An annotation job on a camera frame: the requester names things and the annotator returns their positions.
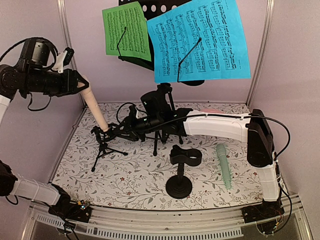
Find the beige toy microphone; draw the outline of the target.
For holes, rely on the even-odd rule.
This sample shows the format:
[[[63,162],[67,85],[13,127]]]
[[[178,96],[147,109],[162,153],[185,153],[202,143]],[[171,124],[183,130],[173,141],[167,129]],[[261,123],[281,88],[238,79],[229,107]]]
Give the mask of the beige toy microphone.
[[[84,90],[80,91],[81,96],[83,97],[85,103],[88,105],[95,121],[98,123],[99,127],[103,132],[107,132],[109,130],[108,123],[97,103],[97,100],[92,91],[91,85]]]

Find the black tripod microphone stand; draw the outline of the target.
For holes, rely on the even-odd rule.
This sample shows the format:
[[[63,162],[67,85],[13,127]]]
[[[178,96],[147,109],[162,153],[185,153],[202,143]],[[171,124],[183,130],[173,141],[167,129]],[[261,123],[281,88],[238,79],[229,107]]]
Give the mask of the black tripod microphone stand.
[[[90,133],[95,135],[95,139],[99,144],[98,154],[97,154],[97,156],[95,158],[95,162],[91,168],[91,172],[94,172],[96,170],[96,165],[98,163],[98,160],[108,154],[119,153],[124,156],[128,155],[127,152],[123,152],[123,151],[119,151],[119,150],[110,148],[108,145],[108,142],[106,140],[107,133],[104,132],[100,127],[94,126],[93,129],[90,131]]]

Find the mint green toy microphone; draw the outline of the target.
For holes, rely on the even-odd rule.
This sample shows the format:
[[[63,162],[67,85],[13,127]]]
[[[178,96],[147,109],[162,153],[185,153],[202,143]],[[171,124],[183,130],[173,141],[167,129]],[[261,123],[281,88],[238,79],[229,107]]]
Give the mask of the mint green toy microphone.
[[[231,172],[229,168],[229,162],[227,158],[227,150],[225,145],[220,143],[216,146],[216,155],[219,160],[220,168],[221,168],[221,175],[227,190],[232,188],[232,180],[231,180]]]

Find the black round-base microphone stand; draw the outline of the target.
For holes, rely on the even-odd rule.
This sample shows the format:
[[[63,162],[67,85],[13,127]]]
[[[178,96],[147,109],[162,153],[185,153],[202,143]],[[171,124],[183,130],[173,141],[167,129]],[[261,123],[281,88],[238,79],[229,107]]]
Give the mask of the black round-base microphone stand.
[[[201,164],[202,157],[202,152],[198,149],[183,149],[177,144],[173,145],[169,158],[172,165],[177,165],[177,174],[170,177],[165,184],[165,190],[170,197],[184,199],[191,194],[193,184],[184,175],[185,165],[197,167]]]

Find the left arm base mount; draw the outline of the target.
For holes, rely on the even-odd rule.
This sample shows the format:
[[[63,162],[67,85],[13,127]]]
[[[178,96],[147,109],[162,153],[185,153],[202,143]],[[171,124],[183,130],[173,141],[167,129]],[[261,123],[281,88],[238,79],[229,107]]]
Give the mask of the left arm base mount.
[[[84,200],[81,200],[80,203],[72,202],[70,195],[65,190],[55,184],[52,186],[58,190],[60,196],[57,203],[50,206],[48,213],[63,219],[89,223],[92,208]]]

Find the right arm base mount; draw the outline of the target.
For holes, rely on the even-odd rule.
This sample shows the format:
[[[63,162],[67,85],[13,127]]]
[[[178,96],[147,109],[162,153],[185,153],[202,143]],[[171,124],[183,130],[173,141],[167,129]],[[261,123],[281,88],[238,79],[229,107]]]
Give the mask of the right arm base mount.
[[[281,200],[263,200],[260,204],[241,208],[241,213],[245,223],[261,221],[256,226],[258,231],[264,235],[273,235],[284,220],[285,211]]]

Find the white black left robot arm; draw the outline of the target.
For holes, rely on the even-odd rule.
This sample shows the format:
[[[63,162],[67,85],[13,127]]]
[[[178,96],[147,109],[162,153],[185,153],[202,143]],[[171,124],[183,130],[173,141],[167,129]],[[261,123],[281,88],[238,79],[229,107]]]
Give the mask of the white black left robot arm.
[[[58,53],[50,40],[30,37],[15,43],[5,54],[20,44],[23,47],[17,63],[14,66],[0,66],[1,117],[5,115],[16,93],[20,93],[23,98],[32,93],[42,93],[52,98],[76,95],[89,88],[89,82],[76,70],[64,68],[73,57],[73,49],[67,47]],[[71,197],[61,187],[14,174],[10,166],[3,162],[0,164],[0,195],[43,202],[63,217],[70,217],[75,211]]]

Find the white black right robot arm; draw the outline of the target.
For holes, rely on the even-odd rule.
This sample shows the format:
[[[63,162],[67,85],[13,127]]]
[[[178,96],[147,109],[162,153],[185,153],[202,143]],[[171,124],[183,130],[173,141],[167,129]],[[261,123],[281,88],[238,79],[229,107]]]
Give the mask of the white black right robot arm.
[[[247,144],[247,161],[257,171],[262,187],[264,203],[258,213],[269,218],[278,210],[276,202],[281,196],[277,179],[276,152],[273,133],[267,118],[259,109],[248,114],[213,113],[192,108],[175,108],[171,90],[155,90],[141,98],[146,115],[138,118],[135,106],[129,107],[129,115],[117,124],[110,124],[107,134],[130,141],[144,141],[146,135],[155,132],[156,139],[164,141],[171,135],[212,136],[233,139]]]

